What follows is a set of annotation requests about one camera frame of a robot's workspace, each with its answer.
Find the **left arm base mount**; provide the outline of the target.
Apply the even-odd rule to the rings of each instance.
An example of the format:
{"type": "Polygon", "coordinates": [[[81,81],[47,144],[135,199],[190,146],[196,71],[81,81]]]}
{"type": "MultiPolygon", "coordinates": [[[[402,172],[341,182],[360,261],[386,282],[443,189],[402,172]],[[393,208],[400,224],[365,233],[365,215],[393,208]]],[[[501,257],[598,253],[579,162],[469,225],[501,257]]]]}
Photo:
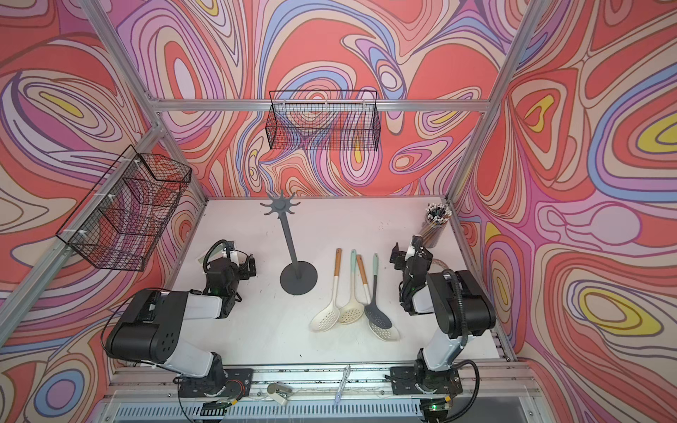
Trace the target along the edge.
{"type": "Polygon", "coordinates": [[[178,397],[184,398],[231,398],[249,396],[253,368],[227,368],[223,375],[208,375],[202,378],[180,377],[178,397]]]}

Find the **cream skimmer wooden handle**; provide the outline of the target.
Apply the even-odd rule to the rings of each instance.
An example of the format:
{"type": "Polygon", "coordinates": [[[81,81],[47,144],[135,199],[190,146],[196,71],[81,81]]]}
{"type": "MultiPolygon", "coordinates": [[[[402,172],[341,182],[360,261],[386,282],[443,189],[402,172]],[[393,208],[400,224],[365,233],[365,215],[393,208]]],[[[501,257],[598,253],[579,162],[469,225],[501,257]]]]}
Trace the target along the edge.
{"type": "Polygon", "coordinates": [[[328,304],[320,310],[310,322],[310,330],[313,332],[329,331],[340,318],[337,306],[338,285],[340,283],[340,268],[342,261],[342,248],[336,248],[333,281],[331,282],[331,297],[328,304]]]}
{"type": "MultiPolygon", "coordinates": [[[[365,271],[365,264],[364,260],[361,255],[357,256],[357,267],[361,275],[361,268],[363,268],[365,271]]],[[[370,287],[370,291],[373,290],[373,264],[372,264],[372,285],[370,285],[370,282],[368,282],[368,286],[370,287]]],[[[400,340],[400,333],[398,330],[394,327],[392,324],[392,328],[389,330],[383,330],[375,326],[375,324],[371,324],[370,321],[368,320],[368,325],[370,326],[370,330],[374,333],[375,336],[380,338],[380,340],[384,340],[386,342],[395,342],[400,340]]]]}

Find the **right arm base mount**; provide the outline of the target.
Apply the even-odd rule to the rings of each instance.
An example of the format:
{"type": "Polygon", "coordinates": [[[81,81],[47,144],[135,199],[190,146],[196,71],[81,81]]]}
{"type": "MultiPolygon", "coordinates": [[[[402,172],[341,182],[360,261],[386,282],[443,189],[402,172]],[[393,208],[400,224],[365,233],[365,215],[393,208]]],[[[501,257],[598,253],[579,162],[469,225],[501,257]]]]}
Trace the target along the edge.
{"type": "Polygon", "coordinates": [[[384,376],[391,384],[395,395],[446,395],[457,396],[463,392],[462,382],[456,370],[433,372],[414,366],[392,367],[384,376]]]}

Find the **cream skimmer green handle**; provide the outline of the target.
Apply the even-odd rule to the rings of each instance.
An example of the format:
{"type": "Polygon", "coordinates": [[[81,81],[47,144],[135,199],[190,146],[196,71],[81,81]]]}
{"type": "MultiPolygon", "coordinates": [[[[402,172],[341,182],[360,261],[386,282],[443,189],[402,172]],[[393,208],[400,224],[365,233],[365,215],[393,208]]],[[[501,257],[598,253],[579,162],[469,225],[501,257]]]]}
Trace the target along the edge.
{"type": "Polygon", "coordinates": [[[338,322],[340,324],[354,324],[356,323],[364,314],[364,305],[359,302],[356,298],[356,273],[357,273],[357,252],[356,250],[351,251],[350,258],[350,298],[346,305],[340,308],[340,318],[338,322]]]}

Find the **dark grey skimmer green handle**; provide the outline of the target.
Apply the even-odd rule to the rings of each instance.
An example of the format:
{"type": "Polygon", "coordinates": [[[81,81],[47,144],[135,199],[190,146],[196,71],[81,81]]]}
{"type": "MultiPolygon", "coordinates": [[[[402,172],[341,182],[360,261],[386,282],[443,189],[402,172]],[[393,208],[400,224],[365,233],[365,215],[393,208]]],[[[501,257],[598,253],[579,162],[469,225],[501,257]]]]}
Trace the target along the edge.
{"type": "Polygon", "coordinates": [[[375,324],[380,329],[389,330],[392,328],[392,322],[387,317],[387,315],[382,312],[376,303],[376,292],[377,292],[377,276],[379,269],[379,257],[377,253],[373,255],[373,290],[370,291],[368,286],[368,280],[366,276],[366,271],[361,268],[361,278],[364,287],[364,292],[368,297],[368,304],[365,306],[365,314],[368,317],[368,320],[371,324],[375,324]]]}

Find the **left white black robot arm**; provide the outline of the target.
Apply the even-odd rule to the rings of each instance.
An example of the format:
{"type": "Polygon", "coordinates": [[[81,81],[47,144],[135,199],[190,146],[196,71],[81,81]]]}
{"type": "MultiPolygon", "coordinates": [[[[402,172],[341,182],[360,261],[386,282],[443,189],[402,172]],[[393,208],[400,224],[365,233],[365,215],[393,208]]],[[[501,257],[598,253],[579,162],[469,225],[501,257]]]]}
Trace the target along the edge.
{"type": "Polygon", "coordinates": [[[202,257],[206,285],[201,290],[146,288],[134,294],[102,342],[111,359],[148,364],[176,373],[186,398],[219,397],[231,382],[216,352],[203,350],[181,335],[186,322],[223,320],[243,298],[238,288],[257,275],[253,255],[232,241],[217,241],[202,257]]]}

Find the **grey utensil rack stand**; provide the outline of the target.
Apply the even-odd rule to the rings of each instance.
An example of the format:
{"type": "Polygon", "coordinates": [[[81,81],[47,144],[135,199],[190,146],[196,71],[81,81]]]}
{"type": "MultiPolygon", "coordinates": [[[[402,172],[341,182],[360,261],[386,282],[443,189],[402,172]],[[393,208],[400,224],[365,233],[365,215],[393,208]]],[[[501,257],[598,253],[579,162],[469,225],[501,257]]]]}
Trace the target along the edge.
{"type": "Polygon", "coordinates": [[[288,216],[293,214],[293,206],[299,206],[299,202],[294,202],[294,195],[285,197],[280,195],[268,195],[269,203],[261,203],[261,206],[269,208],[266,215],[276,213],[282,227],[285,237],[287,250],[290,255],[290,264],[288,264],[280,273],[280,285],[282,289],[291,295],[300,296],[308,294],[317,283],[317,269],[306,261],[300,261],[296,254],[294,239],[289,226],[288,216]]]}

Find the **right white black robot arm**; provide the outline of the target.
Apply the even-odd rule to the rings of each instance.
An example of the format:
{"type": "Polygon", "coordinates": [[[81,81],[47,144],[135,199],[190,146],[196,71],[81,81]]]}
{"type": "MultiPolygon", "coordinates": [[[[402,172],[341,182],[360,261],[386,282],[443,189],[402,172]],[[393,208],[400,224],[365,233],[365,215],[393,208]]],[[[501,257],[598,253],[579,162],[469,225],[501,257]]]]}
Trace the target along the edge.
{"type": "Polygon", "coordinates": [[[495,309],[467,270],[432,271],[433,254],[415,235],[406,250],[392,249],[390,263],[402,272],[400,306],[409,315],[434,315],[437,330],[419,350],[414,365],[392,367],[388,380],[396,395],[454,397],[463,391],[458,357],[469,343],[495,327],[495,309]]]}

